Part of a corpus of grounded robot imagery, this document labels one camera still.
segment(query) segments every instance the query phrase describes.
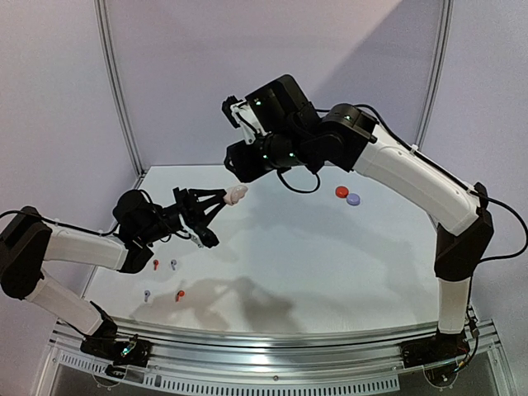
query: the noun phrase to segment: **red object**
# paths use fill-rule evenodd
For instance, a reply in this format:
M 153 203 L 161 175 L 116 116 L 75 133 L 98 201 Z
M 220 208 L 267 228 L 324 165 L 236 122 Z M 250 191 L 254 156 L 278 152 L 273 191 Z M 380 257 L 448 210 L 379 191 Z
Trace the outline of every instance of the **red object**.
M 339 198 L 347 198 L 348 193 L 348 189 L 344 186 L 339 186 L 338 188 L 336 188 L 336 196 L 338 196 Z
M 185 295 L 185 291 L 183 290 L 178 291 L 176 294 L 176 302 L 180 301 L 180 298 L 183 297 L 184 295 Z

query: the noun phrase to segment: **gray wall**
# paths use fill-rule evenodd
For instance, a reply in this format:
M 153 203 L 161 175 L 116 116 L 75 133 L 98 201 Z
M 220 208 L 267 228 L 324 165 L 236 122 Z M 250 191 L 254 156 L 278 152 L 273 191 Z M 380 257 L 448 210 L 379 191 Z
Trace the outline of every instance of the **gray wall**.
M 220 111 L 281 74 L 316 106 L 368 102 L 413 141 L 441 0 L 115 0 L 111 32 L 149 165 L 222 163 L 242 138 Z
M 134 174 L 93 2 L 0 2 L 0 36 L 0 212 L 29 204 L 52 218 L 107 229 Z M 45 268 L 77 292 L 90 270 Z M 54 321 L 0 292 L 3 396 L 31 394 Z
M 528 219 L 528 2 L 455 1 L 425 153 L 468 182 L 483 182 Z M 488 254 L 516 251 L 518 223 L 492 207 Z M 528 394 L 527 256 L 480 266 L 474 303 L 493 318 L 520 394 Z

